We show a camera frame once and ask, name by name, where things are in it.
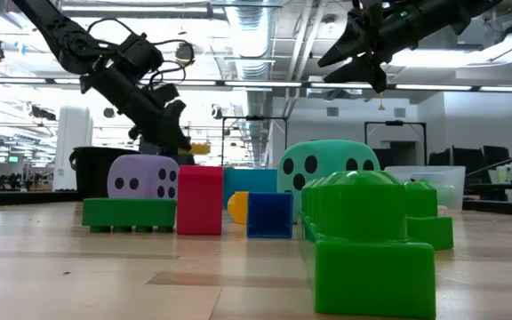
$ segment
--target wooden tabletop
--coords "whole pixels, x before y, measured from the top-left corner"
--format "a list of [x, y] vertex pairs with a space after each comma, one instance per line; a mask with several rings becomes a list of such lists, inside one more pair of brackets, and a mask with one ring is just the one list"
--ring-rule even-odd
[[[512, 216], [454, 221], [437, 318], [512, 319]], [[91, 234], [79, 204], [0, 207], [0, 319], [367, 319], [314, 313], [295, 240], [247, 240], [228, 218], [224, 230]]]

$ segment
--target white storage bin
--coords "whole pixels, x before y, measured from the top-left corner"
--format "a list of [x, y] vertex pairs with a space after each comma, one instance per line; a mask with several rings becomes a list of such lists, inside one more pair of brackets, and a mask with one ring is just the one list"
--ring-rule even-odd
[[402, 182], [426, 180], [436, 188], [437, 202], [449, 210], [461, 211], [463, 187], [466, 180], [464, 166], [389, 166], [392, 173]]

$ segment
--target green block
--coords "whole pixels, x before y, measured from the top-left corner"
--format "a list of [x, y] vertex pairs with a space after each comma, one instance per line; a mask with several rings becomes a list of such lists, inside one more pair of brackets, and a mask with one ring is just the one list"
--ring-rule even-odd
[[145, 228], [173, 228], [176, 201], [171, 199], [112, 199], [84, 200], [82, 225], [91, 232], [128, 232], [132, 227], [145, 232]]
[[436, 251], [453, 248], [453, 221], [437, 216], [436, 190], [427, 182], [408, 182], [404, 187], [410, 241], [431, 244]]
[[317, 312], [436, 316], [434, 249], [409, 242], [406, 187], [386, 172], [336, 172], [304, 188], [298, 232]]
[[436, 317], [434, 250], [429, 244], [316, 244], [316, 311]]
[[436, 251], [453, 248], [452, 217], [408, 217], [407, 225], [409, 241], [431, 244]]

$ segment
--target red block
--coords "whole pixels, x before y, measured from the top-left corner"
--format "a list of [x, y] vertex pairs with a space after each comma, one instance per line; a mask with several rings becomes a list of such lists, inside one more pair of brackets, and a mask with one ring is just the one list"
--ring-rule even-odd
[[177, 234], [220, 235], [222, 167], [182, 165], [177, 181]]

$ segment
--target robotic arm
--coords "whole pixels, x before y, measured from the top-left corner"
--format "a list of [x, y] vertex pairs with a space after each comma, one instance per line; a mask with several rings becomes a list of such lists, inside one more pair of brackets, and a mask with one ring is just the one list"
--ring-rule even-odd
[[319, 67], [347, 58], [348, 64], [333, 71], [326, 83], [367, 82], [377, 93], [387, 88], [382, 62], [406, 48], [416, 49], [419, 40], [451, 26], [460, 35], [471, 19], [491, 10], [502, 0], [394, 0], [388, 8], [382, 0], [353, 0], [341, 38], [319, 60]]
[[164, 63], [162, 53], [146, 40], [145, 34], [131, 32], [120, 45], [110, 44], [92, 37], [49, 0], [13, 2], [41, 32], [59, 64], [67, 72], [80, 75], [82, 93], [94, 88], [116, 106], [119, 114], [135, 123], [130, 138], [135, 140], [141, 134], [146, 142], [160, 147], [191, 149], [179, 126], [186, 105], [176, 100], [179, 93], [175, 85], [155, 89], [153, 85], [137, 86], [144, 75], [157, 71]]

